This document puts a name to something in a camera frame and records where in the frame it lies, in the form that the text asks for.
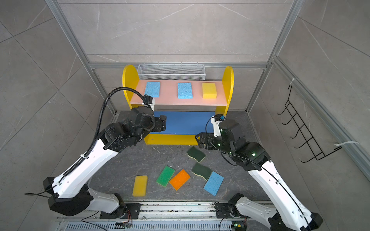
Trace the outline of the bright green sponge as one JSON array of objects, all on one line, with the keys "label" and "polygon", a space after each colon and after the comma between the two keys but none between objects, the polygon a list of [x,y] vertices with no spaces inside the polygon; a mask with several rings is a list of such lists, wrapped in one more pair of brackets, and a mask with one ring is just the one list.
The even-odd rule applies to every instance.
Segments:
[{"label": "bright green sponge", "polygon": [[156,183],[163,187],[167,187],[174,173],[175,173],[175,169],[169,166],[165,166],[165,168],[163,169],[163,171],[157,178]]}]

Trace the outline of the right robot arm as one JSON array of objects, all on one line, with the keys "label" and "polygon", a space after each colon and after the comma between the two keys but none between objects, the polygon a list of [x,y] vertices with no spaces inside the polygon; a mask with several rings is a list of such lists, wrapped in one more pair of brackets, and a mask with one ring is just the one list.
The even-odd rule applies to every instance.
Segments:
[{"label": "right robot arm", "polygon": [[242,167],[262,187],[274,207],[253,202],[237,193],[228,201],[234,217],[246,216],[272,231],[313,231],[323,223],[320,214],[307,209],[287,186],[270,155],[257,142],[247,141],[241,125],[217,114],[209,119],[213,132],[196,135],[199,148],[228,155],[235,166]]}]

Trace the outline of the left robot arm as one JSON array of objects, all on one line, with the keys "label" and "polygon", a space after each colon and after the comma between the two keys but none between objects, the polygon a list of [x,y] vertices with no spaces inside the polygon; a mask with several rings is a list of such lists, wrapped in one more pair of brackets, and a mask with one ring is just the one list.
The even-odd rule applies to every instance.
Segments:
[{"label": "left robot arm", "polygon": [[86,152],[61,175],[44,180],[44,189],[51,196],[51,211],[65,216],[75,216],[85,210],[97,210],[114,218],[124,215],[126,205],[119,194],[93,190],[88,180],[110,159],[125,148],[135,146],[151,132],[166,130],[165,115],[154,116],[154,111],[141,106],[130,111],[122,122],[108,125],[98,133],[91,152]]}]

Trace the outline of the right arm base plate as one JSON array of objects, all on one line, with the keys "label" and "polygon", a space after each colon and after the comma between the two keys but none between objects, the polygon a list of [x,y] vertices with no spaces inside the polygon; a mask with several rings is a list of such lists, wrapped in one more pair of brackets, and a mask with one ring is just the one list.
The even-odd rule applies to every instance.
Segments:
[{"label": "right arm base plate", "polygon": [[240,214],[229,203],[213,203],[217,218],[239,218]]}]

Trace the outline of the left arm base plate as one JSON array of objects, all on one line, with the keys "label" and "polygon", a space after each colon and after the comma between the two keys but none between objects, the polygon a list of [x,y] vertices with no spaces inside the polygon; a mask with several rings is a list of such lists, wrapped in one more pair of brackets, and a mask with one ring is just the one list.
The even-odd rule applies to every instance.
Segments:
[{"label": "left arm base plate", "polygon": [[140,213],[141,204],[140,203],[129,203],[124,206],[119,206],[112,213],[101,212],[100,219],[128,219],[129,215],[133,219],[138,219]]}]

